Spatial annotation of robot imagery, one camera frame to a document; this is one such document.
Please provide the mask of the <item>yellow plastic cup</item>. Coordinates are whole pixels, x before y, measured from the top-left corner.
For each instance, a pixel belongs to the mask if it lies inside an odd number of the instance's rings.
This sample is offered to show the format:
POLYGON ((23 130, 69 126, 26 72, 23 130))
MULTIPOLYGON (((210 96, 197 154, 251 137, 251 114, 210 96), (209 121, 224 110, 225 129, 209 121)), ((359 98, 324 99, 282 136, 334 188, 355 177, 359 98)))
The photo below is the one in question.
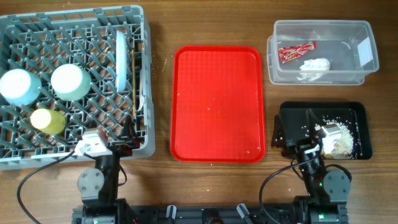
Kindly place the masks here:
POLYGON ((30 123, 43 133, 55 135, 63 131, 66 119, 59 111, 37 109, 30 116, 30 123))

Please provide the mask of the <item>wooden chopstick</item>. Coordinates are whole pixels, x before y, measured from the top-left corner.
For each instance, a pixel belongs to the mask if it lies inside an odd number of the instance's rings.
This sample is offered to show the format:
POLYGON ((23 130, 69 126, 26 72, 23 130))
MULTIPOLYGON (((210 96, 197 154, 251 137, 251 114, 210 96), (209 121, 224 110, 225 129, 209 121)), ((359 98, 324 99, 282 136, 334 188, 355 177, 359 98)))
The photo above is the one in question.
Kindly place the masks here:
POLYGON ((136 71, 135 71, 135 51, 131 50, 131 72, 132 72, 132 117, 136 116, 136 71))

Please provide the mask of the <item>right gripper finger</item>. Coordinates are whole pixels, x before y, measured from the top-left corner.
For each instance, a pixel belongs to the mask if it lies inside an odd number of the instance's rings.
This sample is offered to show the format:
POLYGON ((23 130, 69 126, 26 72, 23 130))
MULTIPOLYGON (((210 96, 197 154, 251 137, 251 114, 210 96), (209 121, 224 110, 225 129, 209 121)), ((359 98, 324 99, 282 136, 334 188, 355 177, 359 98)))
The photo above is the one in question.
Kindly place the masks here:
POLYGON ((308 128, 308 135, 310 137, 315 136, 315 126, 323 126, 323 123, 318 119, 315 113, 312 111, 311 108, 306 110, 306 119, 307 119, 307 128, 308 128))
POLYGON ((274 116, 274 130, 271 139, 272 147, 285 147, 286 138, 282 119, 279 114, 274 116))

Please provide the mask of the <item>rice food waste pile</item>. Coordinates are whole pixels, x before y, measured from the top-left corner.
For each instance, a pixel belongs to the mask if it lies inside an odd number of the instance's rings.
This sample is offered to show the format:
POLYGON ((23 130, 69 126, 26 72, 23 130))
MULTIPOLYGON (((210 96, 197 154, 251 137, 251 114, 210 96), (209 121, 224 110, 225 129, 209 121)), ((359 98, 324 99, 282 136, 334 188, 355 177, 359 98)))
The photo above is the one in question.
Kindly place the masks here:
MULTIPOLYGON (((318 143, 320 145, 320 152, 321 156, 324 159, 353 159, 354 158, 354 147, 358 146, 358 143, 354 142, 354 137, 353 133, 349 130, 348 125, 342 122, 339 122, 335 119, 332 120, 327 120, 323 119, 322 120, 323 126, 327 124, 332 124, 335 123, 340 129, 341 129, 341 138, 336 142, 334 145, 334 150, 330 154, 325 154, 322 148, 322 139, 320 137, 320 128, 321 126, 316 125, 315 126, 315 139, 318 140, 318 143)), ((301 127, 302 130, 306 130, 305 132, 305 137, 310 137, 308 135, 308 128, 307 125, 301 127)))

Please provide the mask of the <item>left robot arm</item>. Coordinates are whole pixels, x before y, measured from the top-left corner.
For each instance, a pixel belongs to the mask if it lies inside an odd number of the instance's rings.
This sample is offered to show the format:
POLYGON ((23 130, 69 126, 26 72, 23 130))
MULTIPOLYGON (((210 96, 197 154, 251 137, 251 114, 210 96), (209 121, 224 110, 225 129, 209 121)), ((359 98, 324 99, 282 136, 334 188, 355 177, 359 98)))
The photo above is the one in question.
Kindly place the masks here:
POLYGON ((139 145, 134 121, 129 115, 121 137, 124 142, 109 147, 103 129, 91 128, 83 133, 75 148, 76 153, 93 159, 95 166, 84 170, 78 178, 83 208, 73 210, 72 223, 139 223, 127 200, 118 198, 118 187, 122 186, 119 173, 124 172, 120 160, 131 156, 132 148, 139 145))

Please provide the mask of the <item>white napkin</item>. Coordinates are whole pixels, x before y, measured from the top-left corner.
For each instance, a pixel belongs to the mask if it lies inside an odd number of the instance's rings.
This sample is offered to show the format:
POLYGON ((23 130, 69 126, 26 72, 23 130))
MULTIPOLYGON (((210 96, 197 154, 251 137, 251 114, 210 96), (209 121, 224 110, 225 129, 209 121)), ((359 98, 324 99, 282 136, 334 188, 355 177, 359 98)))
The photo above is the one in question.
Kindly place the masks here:
POLYGON ((315 81, 324 76, 323 71, 330 69, 330 61, 327 58, 306 60, 300 69, 302 72, 299 73, 298 80, 315 81))

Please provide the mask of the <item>white plastic fork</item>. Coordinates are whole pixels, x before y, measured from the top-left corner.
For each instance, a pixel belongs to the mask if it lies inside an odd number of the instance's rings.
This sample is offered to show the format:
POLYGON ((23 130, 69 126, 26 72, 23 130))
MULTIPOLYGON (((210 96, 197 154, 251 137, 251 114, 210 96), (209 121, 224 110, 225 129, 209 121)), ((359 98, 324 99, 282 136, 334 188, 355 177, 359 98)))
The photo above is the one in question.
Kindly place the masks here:
POLYGON ((145 84, 146 84, 146 81, 145 81, 145 77, 144 77, 144 69, 142 68, 140 70, 140 74, 139 74, 139 106, 138 106, 137 112, 139 112, 144 107, 144 103, 145 103, 144 87, 145 87, 145 84))

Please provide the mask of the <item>small green bowl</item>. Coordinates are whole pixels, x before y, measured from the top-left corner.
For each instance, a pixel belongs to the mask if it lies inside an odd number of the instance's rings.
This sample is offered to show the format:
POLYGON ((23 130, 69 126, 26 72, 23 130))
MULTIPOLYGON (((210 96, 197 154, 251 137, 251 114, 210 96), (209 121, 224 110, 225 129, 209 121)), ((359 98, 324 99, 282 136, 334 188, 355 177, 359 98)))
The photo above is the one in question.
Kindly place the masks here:
POLYGON ((14 106, 32 104, 40 95, 41 86, 37 75, 22 69, 10 70, 1 77, 1 94, 14 106))

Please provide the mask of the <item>light blue plate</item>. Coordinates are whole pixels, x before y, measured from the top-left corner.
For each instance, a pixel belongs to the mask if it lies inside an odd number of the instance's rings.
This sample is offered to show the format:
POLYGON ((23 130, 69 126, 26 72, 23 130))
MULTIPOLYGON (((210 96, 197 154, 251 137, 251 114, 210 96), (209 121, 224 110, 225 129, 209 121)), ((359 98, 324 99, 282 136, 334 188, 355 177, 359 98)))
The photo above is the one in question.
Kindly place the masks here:
POLYGON ((124 34, 116 33, 116 89, 122 92, 127 82, 127 44, 124 34))

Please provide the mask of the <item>green bowl with food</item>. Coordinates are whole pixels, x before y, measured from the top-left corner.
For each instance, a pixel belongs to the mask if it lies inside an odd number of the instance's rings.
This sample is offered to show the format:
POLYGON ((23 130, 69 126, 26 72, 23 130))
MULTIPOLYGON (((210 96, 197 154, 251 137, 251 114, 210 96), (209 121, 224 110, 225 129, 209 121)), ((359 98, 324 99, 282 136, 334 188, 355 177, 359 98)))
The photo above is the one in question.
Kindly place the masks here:
POLYGON ((50 82, 61 100, 73 101, 83 98, 89 92, 91 76, 77 65, 65 64, 55 69, 50 82))

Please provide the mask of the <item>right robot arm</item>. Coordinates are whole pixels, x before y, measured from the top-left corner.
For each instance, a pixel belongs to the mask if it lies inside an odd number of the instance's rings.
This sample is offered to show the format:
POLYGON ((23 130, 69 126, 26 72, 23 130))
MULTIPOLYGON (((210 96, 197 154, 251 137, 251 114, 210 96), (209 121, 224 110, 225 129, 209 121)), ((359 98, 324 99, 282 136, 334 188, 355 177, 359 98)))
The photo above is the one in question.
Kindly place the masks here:
POLYGON ((272 147, 296 164, 290 168, 303 180, 306 196, 296 196, 289 217, 291 223, 348 223, 346 204, 352 176, 338 164, 325 165, 322 155, 341 138, 337 124, 321 122, 306 110, 308 133, 303 139, 289 139, 281 115, 274 118, 272 147))

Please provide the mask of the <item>red snack wrapper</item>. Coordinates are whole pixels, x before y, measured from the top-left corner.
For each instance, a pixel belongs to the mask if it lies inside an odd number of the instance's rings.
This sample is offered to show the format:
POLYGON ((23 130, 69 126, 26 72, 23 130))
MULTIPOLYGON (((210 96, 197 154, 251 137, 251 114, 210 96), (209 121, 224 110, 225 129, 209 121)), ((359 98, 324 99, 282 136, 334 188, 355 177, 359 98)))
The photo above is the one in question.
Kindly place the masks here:
POLYGON ((314 50, 316 48, 317 42, 315 40, 312 40, 301 45, 279 48, 277 53, 280 61, 282 63, 286 63, 296 58, 300 58, 309 50, 314 50))

